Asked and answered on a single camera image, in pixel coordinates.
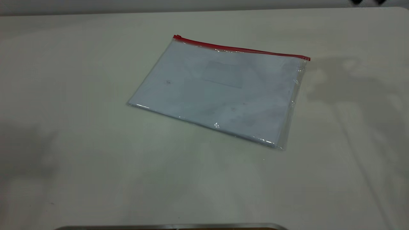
red zipper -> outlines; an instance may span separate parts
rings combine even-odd
[[[302,56],[302,55],[279,54],[279,53],[273,53],[273,52],[267,52],[267,51],[251,50],[251,49],[245,49],[245,48],[237,48],[237,47],[230,47],[230,46],[223,46],[223,45],[214,45],[214,44],[209,44],[209,43],[204,43],[204,42],[199,42],[199,41],[193,41],[193,40],[183,38],[180,35],[174,35],[173,39],[175,39],[177,41],[184,42],[184,43],[192,44],[192,45],[198,45],[198,46],[203,46],[203,47],[208,47],[208,48],[218,49],[218,50],[237,51],[237,52],[254,53],[254,54],[270,54],[270,55],[277,55],[277,56],[297,57],[297,58],[301,58],[301,59],[304,59],[304,60],[307,60],[307,61],[311,60],[311,58],[306,57],[306,56]]]

black object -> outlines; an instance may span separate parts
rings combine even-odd
[[[359,5],[362,0],[350,0],[353,4],[355,5]],[[386,0],[374,0],[375,2],[378,3],[378,5],[382,5],[384,2],[386,2]]]

table surface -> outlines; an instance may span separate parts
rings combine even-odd
[[[409,229],[409,11],[0,18],[0,229]],[[285,152],[126,106],[174,34],[310,56]]]

plastic document bag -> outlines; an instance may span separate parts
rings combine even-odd
[[[284,149],[309,60],[175,35],[129,104]]]

white wall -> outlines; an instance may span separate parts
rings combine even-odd
[[[409,6],[387,0],[383,6]],[[351,7],[348,0],[0,0],[0,15]],[[364,0],[362,7],[376,6]]]

